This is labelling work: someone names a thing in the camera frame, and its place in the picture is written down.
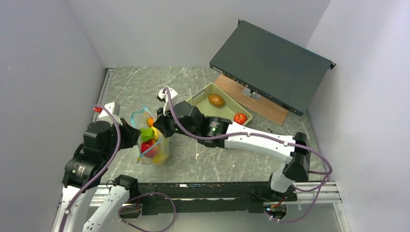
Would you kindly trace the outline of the yellow lemon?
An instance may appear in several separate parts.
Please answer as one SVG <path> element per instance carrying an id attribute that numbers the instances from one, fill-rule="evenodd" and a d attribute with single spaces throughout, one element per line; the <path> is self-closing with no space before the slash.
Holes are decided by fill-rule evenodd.
<path id="1" fill-rule="evenodd" d="M 161 138 L 161 132 L 155 127 L 151 127 L 151 129 L 152 129 L 151 139 L 158 141 Z"/>

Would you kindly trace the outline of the yellow green mango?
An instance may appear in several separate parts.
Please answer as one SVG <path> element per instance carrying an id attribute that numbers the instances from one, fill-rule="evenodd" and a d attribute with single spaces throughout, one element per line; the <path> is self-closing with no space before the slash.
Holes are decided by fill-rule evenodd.
<path id="1" fill-rule="evenodd" d="M 152 159 L 153 164 L 163 165 L 169 157 L 169 154 L 163 150 L 160 150 L 156 156 Z"/>

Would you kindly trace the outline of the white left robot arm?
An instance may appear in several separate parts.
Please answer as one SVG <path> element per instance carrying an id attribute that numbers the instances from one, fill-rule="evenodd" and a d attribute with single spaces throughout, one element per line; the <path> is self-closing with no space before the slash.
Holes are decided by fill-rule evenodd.
<path id="1" fill-rule="evenodd" d="M 125 203 L 138 199 L 138 180 L 119 175 L 113 181 L 104 201 L 87 219 L 90 203 L 117 152 L 137 145 L 141 131 L 123 118 L 120 123 L 95 121 L 83 134 L 83 143 L 65 165 L 62 204 L 57 217 L 56 232 L 102 232 L 108 221 Z"/>

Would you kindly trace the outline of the red apple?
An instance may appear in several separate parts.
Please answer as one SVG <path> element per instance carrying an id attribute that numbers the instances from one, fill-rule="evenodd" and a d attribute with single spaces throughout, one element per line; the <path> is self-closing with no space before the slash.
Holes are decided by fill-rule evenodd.
<path id="1" fill-rule="evenodd" d="M 247 116 L 243 113 L 237 113 L 234 116 L 234 122 L 240 125 L 244 125 L 244 123 L 247 121 Z"/>

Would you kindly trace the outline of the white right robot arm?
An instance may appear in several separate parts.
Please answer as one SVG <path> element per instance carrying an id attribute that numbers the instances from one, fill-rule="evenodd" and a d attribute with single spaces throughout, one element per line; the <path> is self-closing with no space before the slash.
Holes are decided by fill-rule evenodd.
<path id="1" fill-rule="evenodd" d="M 172 109 L 157 109 L 153 126 L 166 138 L 177 133 L 206 147 L 243 149 L 281 161 L 284 167 L 272 175 L 266 188 L 268 198 L 273 201 L 283 197 L 293 183 L 309 179 L 311 152 L 304 133 L 288 136 L 254 130 L 226 118 L 205 116 L 186 101 Z"/>

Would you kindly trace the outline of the green bell pepper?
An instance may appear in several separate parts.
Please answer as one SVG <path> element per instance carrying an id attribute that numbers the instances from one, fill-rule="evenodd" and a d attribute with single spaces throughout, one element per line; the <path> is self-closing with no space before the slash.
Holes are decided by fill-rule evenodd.
<path id="1" fill-rule="evenodd" d="M 140 140 L 142 143 L 153 139 L 154 132 L 152 128 L 141 128 L 140 132 L 141 132 Z"/>

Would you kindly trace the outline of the clear blue-zip bag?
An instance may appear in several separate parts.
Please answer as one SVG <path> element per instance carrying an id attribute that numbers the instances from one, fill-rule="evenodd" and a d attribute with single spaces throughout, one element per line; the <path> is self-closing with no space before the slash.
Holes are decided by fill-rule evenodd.
<path id="1" fill-rule="evenodd" d="M 169 140 L 153 126 L 154 122 L 153 114 L 145 106 L 131 114 L 132 126 L 141 132 L 138 139 L 138 164 L 164 165 L 168 160 Z"/>

